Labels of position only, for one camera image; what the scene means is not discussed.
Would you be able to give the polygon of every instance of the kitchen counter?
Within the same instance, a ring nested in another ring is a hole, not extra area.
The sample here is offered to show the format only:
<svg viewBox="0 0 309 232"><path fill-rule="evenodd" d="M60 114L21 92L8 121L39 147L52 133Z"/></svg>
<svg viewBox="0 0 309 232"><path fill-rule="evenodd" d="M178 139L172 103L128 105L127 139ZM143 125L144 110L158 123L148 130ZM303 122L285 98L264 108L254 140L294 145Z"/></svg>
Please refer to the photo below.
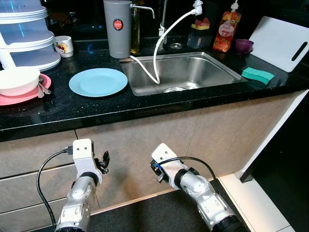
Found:
<svg viewBox="0 0 309 232"><path fill-rule="evenodd" d="M151 56L155 39L150 39L139 56ZM51 95L27 102L0 107L0 142L135 118L204 108L231 102L275 96L309 88L309 65L299 63L287 73L253 56L238 56L232 50L226 54L205 50L212 57L241 74L247 67L264 70L275 77L264 85L258 81L192 89L162 95L135 96L129 84L120 92L102 98L83 97L72 92L69 80L77 73L93 68L122 71L119 60L109 56L107 41L74 43L74 56L62 58L54 68L44 71L52 79ZM161 54L184 53L193 50L163 49Z"/></svg>

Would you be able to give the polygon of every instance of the white hose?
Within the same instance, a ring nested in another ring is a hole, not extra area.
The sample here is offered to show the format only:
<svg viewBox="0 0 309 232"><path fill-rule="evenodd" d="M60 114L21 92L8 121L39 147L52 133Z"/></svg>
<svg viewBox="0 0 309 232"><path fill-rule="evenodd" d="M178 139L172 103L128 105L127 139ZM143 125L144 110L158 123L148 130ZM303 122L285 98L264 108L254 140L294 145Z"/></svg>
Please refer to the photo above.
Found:
<svg viewBox="0 0 309 232"><path fill-rule="evenodd" d="M156 83L156 84L160 84L160 79L157 78L155 79L150 72L148 72L148 70L145 68L145 66L134 56L129 56L131 59L134 59L143 69L144 71L147 73L147 75Z"/></svg>
<svg viewBox="0 0 309 232"><path fill-rule="evenodd" d="M183 16L181 16L179 19L177 19L164 33L163 35L160 37L160 39L158 40L158 42L155 45L155 49L154 49L154 73L155 73L155 77L156 79L147 71L147 69L143 66L143 64L134 56L129 56L130 58L132 58L133 60L135 60L143 69L144 71L147 73L147 75L156 83L156 84L160 84L160 78L159 78L159 74L158 74L158 70L156 67L156 53L158 52L158 48L160 46L160 43L162 42L162 40L164 39L164 37L170 32L170 30L173 29L174 26L176 26L180 21L182 21L184 18L186 18L189 15L193 15L195 14L196 10L193 9L190 12L184 14Z"/></svg>

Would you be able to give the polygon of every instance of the mug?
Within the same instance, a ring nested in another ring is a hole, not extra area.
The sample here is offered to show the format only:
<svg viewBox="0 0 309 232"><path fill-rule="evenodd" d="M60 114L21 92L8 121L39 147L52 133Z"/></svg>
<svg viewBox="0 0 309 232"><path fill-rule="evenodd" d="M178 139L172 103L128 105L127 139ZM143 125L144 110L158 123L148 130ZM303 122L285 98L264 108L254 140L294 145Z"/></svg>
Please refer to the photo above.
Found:
<svg viewBox="0 0 309 232"><path fill-rule="evenodd" d="M70 36L61 35L56 36L54 41L54 48L61 57L71 57L73 56L73 43Z"/></svg>
<svg viewBox="0 0 309 232"><path fill-rule="evenodd" d="M245 39L236 39L235 49L239 55L250 53L253 51L254 42Z"/></svg>

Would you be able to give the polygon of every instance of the black floor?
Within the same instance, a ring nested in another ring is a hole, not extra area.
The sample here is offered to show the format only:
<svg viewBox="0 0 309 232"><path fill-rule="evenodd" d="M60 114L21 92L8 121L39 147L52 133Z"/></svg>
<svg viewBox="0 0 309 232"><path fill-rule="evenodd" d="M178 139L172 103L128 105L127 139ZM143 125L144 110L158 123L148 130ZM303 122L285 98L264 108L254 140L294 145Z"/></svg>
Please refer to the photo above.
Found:
<svg viewBox="0 0 309 232"><path fill-rule="evenodd" d="M222 186L220 194L242 220ZM91 216L88 232L209 232L191 198L181 190ZM35 232L52 232L48 227Z"/></svg>
<svg viewBox="0 0 309 232"><path fill-rule="evenodd" d="M253 177L296 232L309 231L309 96L256 160Z"/></svg>

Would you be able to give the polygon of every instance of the spoon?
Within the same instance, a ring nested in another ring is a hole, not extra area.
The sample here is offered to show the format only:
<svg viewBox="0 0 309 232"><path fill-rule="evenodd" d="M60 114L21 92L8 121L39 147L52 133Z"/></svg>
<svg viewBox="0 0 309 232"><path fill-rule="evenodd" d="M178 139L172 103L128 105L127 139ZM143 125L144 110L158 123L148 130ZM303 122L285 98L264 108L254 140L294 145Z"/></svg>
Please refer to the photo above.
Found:
<svg viewBox="0 0 309 232"><path fill-rule="evenodd" d="M47 88L45 88L43 85L42 85L42 83L43 83L43 77L40 75L39 76L39 85L41 86L41 88L43 89L43 92L45 93L45 94L51 94L52 92L49 90L49 89L47 89Z"/></svg>
<svg viewBox="0 0 309 232"><path fill-rule="evenodd" d="M42 98L42 97L44 97L44 93L42 92L42 90L41 90L41 88L40 88L40 84L38 84L38 97L39 98Z"/></svg>

